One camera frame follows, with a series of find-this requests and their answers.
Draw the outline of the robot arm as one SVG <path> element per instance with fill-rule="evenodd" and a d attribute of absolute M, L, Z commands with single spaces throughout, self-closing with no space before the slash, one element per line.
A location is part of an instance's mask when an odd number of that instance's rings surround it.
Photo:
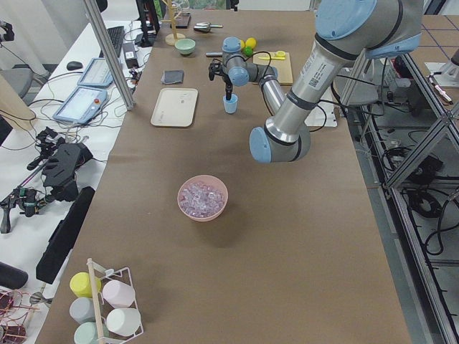
<path fill-rule="evenodd" d="M 214 57 L 210 62 L 208 75 L 210 81 L 218 76 L 225 83 L 225 94 L 222 96 L 224 111 L 234 114 L 237 110 L 238 96 L 233 93 L 233 87 L 245 86 L 251 82 L 258 84 L 265 105 L 274 116 L 286 96 L 278 82 L 278 71 L 272 66 L 272 60 L 269 59 L 267 64 L 250 62 L 243 56 L 240 40 L 236 37 L 223 40 L 219 57 Z"/>
<path fill-rule="evenodd" d="M 420 43 L 422 15 L 422 1 L 322 1 L 311 55 L 274 115 L 252 130 L 252 157 L 274 163 L 307 154 L 306 118 L 341 69 L 360 54 L 379 59 L 412 52 Z"/>

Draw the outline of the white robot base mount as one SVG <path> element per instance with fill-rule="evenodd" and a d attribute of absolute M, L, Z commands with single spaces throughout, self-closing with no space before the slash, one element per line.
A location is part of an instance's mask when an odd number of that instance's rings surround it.
<path fill-rule="evenodd" d="M 334 128 L 338 125 L 334 113 L 334 106 L 330 103 L 320 103 L 308 115 L 305 120 L 307 126 Z"/>

